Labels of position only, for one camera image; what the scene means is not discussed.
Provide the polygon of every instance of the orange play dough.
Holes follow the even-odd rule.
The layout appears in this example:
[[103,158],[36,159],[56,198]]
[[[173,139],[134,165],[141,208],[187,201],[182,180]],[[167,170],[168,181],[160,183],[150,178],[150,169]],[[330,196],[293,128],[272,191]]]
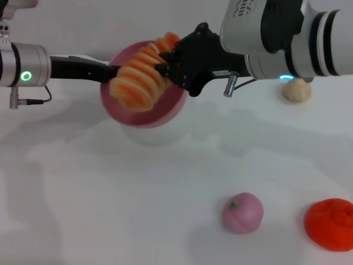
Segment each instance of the orange play dough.
[[304,225],[308,236],[327,250],[353,249],[353,204],[347,200],[315,203],[307,211]]
[[168,32],[163,38],[141,48],[110,81],[110,96],[116,98],[124,108],[134,112],[152,109],[172,85],[170,80],[154,69],[156,64],[166,63],[159,54],[174,49],[179,40],[174,33]]

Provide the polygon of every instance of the toy food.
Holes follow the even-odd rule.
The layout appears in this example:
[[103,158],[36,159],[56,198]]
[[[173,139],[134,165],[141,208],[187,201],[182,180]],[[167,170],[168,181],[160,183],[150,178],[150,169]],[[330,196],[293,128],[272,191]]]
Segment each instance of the toy food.
[[161,52],[171,51],[179,41],[173,33],[166,33],[154,43],[133,55],[122,68],[117,77],[109,83],[110,96],[134,112],[151,110],[162,94],[172,85],[171,81],[160,75],[154,66],[165,61],[159,56]]
[[282,90],[283,96],[290,102],[305,102],[311,98],[311,84],[303,79],[290,80]]
[[235,234],[257,230],[264,216],[261,201],[250,193],[240,193],[229,200],[223,209],[223,222]]
[[353,204],[347,200],[315,203],[307,211],[304,225],[308,236],[327,250],[353,249]]

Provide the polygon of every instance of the green indicator light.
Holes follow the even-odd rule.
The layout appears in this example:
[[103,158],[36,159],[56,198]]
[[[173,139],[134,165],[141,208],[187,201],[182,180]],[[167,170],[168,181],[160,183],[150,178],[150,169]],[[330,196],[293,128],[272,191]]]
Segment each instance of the green indicator light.
[[23,72],[21,75],[22,81],[28,81],[31,78],[32,78],[32,74],[31,74],[31,72],[28,72],[28,71]]

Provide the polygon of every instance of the pink play dough ball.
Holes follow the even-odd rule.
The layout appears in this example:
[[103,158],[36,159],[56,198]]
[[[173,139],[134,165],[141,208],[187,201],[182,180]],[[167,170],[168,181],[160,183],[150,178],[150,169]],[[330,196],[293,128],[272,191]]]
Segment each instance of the pink play dough ball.
[[223,222],[235,234],[248,234],[259,228],[264,216],[261,201],[250,193],[240,193],[223,209]]

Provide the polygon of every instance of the beige play dough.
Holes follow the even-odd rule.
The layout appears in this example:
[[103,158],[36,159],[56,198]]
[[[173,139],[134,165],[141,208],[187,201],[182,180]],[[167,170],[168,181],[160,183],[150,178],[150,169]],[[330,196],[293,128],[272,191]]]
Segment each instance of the beige play dough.
[[290,102],[305,102],[311,98],[311,84],[303,79],[290,80],[282,90],[283,96]]

